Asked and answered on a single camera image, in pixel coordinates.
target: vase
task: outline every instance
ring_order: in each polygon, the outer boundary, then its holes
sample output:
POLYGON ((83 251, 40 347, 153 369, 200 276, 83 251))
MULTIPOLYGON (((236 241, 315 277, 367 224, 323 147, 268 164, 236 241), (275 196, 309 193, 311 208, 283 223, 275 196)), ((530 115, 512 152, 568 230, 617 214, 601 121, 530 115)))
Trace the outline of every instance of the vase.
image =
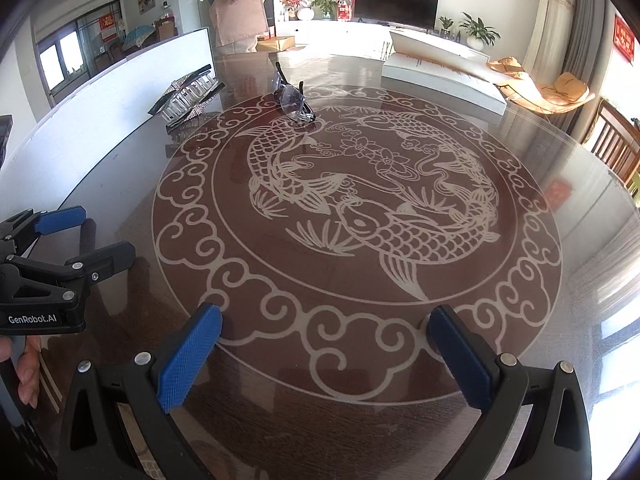
POLYGON ((484 41, 479 40, 475 36, 469 36, 468 38, 466 38, 466 44, 468 44, 468 46, 470 46, 473 50, 482 51, 482 49, 484 49, 484 41))
POLYGON ((310 9, 309 7, 303 7, 298 11, 298 19, 302 20, 303 22, 312 20, 315 15, 316 13, 314 12, 314 10, 310 9))

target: blue textured pad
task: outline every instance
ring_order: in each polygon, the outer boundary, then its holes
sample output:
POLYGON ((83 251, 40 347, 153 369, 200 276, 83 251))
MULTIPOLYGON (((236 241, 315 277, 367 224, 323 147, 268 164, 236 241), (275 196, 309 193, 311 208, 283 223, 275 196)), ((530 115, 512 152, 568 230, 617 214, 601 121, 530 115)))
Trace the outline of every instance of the blue textured pad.
POLYGON ((443 309, 436 308, 427 327, 468 405, 487 410, 494 402, 491 375, 456 325, 443 309))
POLYGON ((78 227, 86 220, 86 211, 80 206, 51 211, 40 216, 35 225, 36 232, 41 235, 50 235, 72 227, 78 227))
POLYGON ((209 305, 206 313, 158 374, 158 402, 165 413, 182 405, 221 331, 220 309, 209 305))

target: beige apron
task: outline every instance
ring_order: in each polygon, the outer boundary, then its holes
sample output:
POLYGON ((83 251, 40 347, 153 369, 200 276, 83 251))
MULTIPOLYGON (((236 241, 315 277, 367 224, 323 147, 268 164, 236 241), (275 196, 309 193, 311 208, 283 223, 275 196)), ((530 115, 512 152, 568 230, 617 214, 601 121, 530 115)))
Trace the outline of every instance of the beige apron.
POLYGON ((264 0, 215 0, 209 8, 209 15, 217 31, 217 46, 244 40, 269 30, 264 0))

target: round table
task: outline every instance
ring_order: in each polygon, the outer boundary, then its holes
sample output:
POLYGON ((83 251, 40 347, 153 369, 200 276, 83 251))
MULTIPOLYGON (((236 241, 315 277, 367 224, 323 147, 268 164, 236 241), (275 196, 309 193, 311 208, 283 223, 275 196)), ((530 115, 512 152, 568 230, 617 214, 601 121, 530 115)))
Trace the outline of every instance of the round table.
POLYGON ((574 364, 606 478, 640 431, 639 222, 622 183, 547 120, 381 78, 381 61, 249 54, 215 70, 218 110, 171 136, 140 126, 65 201, 90 220, 34 247, 61 262, 128 240, 138 255, 94 288, 85 332, 46 338, 49 449, 76 362, 126 362, 210 301, 222 337, 172 416, 216 478, 434 478, 479 415, 425 336, 447 303, 497 352, 574 364), (314 124, 270 95, 276 58, 314 124))

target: silver screw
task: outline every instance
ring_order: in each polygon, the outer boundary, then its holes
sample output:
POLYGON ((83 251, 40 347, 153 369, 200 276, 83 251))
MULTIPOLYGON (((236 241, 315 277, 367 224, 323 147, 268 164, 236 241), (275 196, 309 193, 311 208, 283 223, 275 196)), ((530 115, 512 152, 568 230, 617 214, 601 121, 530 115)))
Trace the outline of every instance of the silver screw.
POLYGON ((565 374, 572 374, 574 373, 574 366, 569 362, 569 361, 562 361, 560 363, 560 369, 565 373, 565 374))
POLYGON ((500 361, 505 366, 515 366, 518 360, 513 354, 500 354, 500 361))
POLYGON ((91 368, 91 361, 80 361, 80 363, 78 364, 78 371, 81 374, 89 371, 89 368, 91 368))
POLYGON ((134 357, 133 361, 137 365, 146 365, 149 361, 151 361, 151 354, 149 352, 140 352, 134 357))

